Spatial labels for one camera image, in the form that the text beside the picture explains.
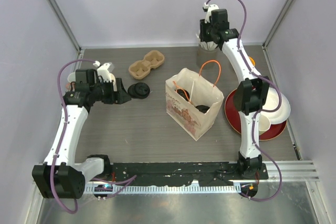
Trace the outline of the black cup lid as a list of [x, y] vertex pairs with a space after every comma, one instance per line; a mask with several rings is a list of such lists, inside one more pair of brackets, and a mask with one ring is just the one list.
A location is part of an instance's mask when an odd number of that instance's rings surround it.
[[197, 105], [196, 108], [203, 114], [207, 113], [207, 111], [209, 110], [209, 107], [206, 105]]
[[186, 91], [185, 89], [177, 89], [176, 93], [178, 95], [180, 95], [184, 100], [186, 100], [187, 102], [190, 102], [190, 94], [188, 91]]

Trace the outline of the paper bag with orange handles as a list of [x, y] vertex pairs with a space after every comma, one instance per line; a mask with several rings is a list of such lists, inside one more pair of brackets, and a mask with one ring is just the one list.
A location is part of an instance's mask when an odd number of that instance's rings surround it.
[[[165, 81], [166, 112], [195, 141], [213, 126], [224, 101], [224, 95], [217, 87], [222, 71], [221, 65], [217, 60], [209, 60], [202, 67], [211, 62], [218, 64], [218, 76], [214, 83], [202, 76], [203, 69], [194, 72], [188, 68], [183, 68]], [[176, 93], [177, 89], [185, 89], [190, 93], [193, 80], [195, 80], [192, 98], [194, 106]], [[197, 105], [206, 105], [209, 110], [203, 114], [196, 108]]]

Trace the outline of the stack of black cup lids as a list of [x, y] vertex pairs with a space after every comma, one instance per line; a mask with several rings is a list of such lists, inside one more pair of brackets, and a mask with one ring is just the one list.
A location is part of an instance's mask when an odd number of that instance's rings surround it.
[[129, 86], [128, 94], [134, 99], [145, 99], [150, 94], [150, 87], [144, 82], [138, 82]]

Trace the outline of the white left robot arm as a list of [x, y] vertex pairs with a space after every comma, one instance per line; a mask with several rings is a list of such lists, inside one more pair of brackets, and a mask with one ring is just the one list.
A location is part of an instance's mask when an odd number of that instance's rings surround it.
[[107, 155], [94, 154], [80, 165], [75, 154], [82, 127], [96, 102], [123, 104], [131, 100], [121, 78], [111, 73], [105, 63], [98, 69], [78, 69], [74, 75], [74, 89], [62, 95], [59, 128], [54, 143], [41, 165], [35, 165], [32, 177], [44, 198], [79, 199], [85, 184], [93, 178], [105, 182], [112, 175]]

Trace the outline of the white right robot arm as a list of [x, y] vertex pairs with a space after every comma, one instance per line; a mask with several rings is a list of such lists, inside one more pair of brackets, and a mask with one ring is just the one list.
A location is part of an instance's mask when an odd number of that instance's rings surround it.
[[266, 103], [269, 79], [261, 76], [250, 61], [239, 32], [229, 26], [227, 10], [209, 5], [203, 7], [203, 11], [206, 16], [199, 21], [200, 41], [217, 45], [228, 58], [239, 82], [233, 98], [241, 125], [237, 173], [242, 179], [250, 179], [262, 170], [263, 160], [258, 147], [259, 121], [260, 112]]

